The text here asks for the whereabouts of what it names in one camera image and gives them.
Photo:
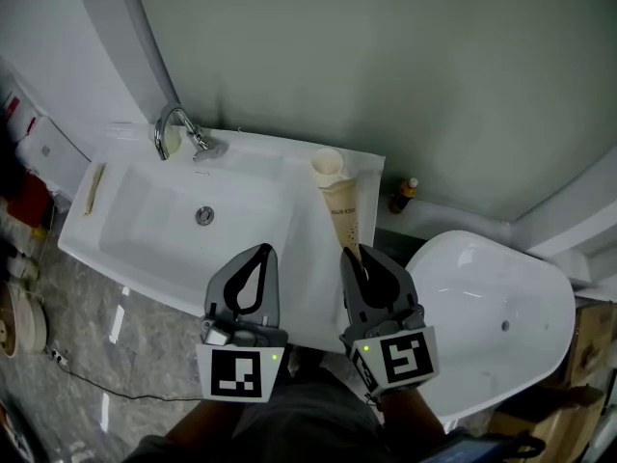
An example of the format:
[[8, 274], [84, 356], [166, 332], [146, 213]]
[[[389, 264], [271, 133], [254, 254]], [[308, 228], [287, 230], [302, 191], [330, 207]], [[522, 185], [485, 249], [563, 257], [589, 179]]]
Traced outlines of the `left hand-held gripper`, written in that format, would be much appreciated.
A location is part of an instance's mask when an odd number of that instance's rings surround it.
[[[262, 243], [225, 264], [208, 284], [204, 310], [209, 317], [201, 322], [196, 347], [202, 397], [268, 402], [288, 343], [288, 334], [276, 328], [280, 293], [275, 249]], [[253, 323], [236, 321], [241, 316]]]

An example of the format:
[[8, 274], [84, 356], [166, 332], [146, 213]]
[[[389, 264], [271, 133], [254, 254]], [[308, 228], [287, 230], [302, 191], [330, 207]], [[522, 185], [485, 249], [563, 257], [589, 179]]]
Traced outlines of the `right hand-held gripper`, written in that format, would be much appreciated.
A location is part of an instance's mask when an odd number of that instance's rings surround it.
[[368, 245], [359, 250], [362, 261], [349, 248], [340, 258], [346, 356], [372, 397], [416, 388], [440, 373], [435, 328], [414, 305], [416, 289], [405, 268]]

